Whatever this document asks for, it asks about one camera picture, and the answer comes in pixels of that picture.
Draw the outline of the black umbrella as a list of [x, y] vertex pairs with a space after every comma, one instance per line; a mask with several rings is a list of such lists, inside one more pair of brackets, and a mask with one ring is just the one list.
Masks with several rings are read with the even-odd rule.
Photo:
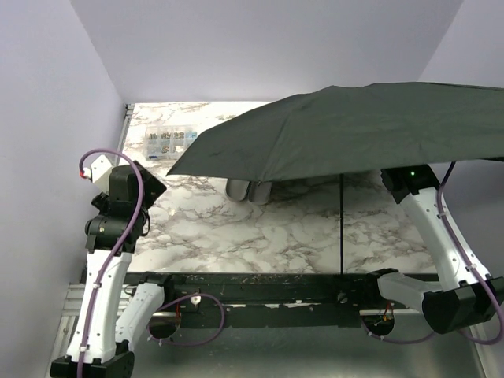
[[457, 162], [447, 199], [478, 247], [496, 248], [503, 218], [503, 91], [445, 83], [331, 86], [252, 109], [203, 132], [172, 176], [274, 186], [345, 187], [350, 270], [378, 266], [406, 244], [397, 229], [361, 224], [392, 204], [381, 169], [406, 173]]

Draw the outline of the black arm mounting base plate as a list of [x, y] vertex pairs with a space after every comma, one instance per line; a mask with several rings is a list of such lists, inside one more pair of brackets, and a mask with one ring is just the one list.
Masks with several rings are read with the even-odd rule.
[[180, 327], [210, 329], [338, 326], [389, 309], [365, 274], [157, 273], [169, 300], [181, 298]]

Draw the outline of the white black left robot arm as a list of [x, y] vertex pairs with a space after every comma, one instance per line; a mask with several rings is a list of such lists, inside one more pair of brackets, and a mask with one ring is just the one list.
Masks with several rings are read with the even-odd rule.
[[145, 273], [132, 300], [119, 309], [136, 243], [150, 230], [149, 209], [166, 187], [140, 163], [115, 166], [104, 154], [81, 176], [100, 190], [91, 202], [98, 215], [85, 225], [87, 276], [76, 328], [49, 375], [130, 377], [143, 328], [172, 293], [169, 278]]

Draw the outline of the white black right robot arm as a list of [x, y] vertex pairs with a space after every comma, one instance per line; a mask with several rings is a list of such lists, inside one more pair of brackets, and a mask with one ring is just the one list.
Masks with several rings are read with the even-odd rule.
[[380, 295], [424, 315], [438, 334], [503, 318], [503, 278], [494, 277], [465, 241], [444, 200], [446, 182], [427, 165], [384, 169], [384, 186], [406, 212], [434, 262], [438, 282], [382, 270]]

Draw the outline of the beige zippered umbrella case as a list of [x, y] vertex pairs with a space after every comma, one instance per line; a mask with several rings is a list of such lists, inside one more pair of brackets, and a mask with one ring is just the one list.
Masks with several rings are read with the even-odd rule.
[[235, 202], [245, 202], [255, 205], [265, 205], [272, 191], [271, 182], [252, 182], [245, 180], [227, 179], [225, 194]]

